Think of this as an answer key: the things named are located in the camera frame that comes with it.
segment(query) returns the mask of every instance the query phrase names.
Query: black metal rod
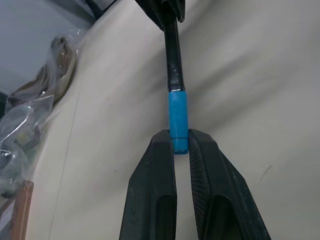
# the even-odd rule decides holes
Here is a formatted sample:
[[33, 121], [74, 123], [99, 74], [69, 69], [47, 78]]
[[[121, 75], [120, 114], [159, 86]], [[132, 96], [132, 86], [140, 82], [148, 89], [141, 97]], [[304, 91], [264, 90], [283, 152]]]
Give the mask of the black metal rod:
[[169, 6], [164, 6], [164, 9], [164, 39], [168, 91], [185, 91], [176, 15]]

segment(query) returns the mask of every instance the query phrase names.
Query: clear plastic bag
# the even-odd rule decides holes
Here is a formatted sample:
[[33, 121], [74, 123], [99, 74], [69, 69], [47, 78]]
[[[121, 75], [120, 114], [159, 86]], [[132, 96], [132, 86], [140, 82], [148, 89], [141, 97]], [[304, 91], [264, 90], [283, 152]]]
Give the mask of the clear plastic bag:
[[5, 113], [20, 104], [54, 95], [54, 103], [66, 93], [84, 36], [80, 29], [57, 35], [50, 44], [45, 65], [35, 79], [7, 97]]
[[0, 194], [13, 194], [25, 180], [26, 152], [41, 141], [39, 123], [51, 112], [54, 96], [12, 108], [0, 120]]

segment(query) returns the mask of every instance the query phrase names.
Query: blue cylinder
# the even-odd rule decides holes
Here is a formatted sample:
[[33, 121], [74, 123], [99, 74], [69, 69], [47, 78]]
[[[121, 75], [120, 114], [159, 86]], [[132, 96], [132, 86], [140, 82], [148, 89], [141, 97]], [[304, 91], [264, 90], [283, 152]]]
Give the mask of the blue cylinder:
[[189, 146], [189, 127], [187, 93], [169, 92], [169, 127], [174, 154], [187, 154]]

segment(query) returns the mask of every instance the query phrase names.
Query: plastic bag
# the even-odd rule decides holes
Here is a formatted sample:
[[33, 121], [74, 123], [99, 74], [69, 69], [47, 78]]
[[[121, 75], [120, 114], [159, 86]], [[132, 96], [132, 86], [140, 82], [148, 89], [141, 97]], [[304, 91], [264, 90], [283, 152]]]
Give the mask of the plastic bag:
[[25, 180], [26, 152], [41, 141], [39, 123], [51, 112], [54, 96], [41, 97], [11, 109], [0, 120], [0, 194], [13, 194]]
[[35, 79], [7, 97], [5, 113], [45, 96], [54, 95], [54, 103], [60, 100], [68, 89], [83, 35], [80, 29], [57, 35], [50, 44], [45, 65]]

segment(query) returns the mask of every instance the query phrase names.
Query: gray wall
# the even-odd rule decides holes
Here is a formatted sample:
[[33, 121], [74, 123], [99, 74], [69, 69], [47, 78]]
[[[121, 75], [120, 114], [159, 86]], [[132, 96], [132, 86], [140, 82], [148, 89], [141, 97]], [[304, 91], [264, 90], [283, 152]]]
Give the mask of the gray wall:
[[9, 94], [33, 79], [56, 34], [92, 26], [82, 1], [0, 0], [0, 92]]

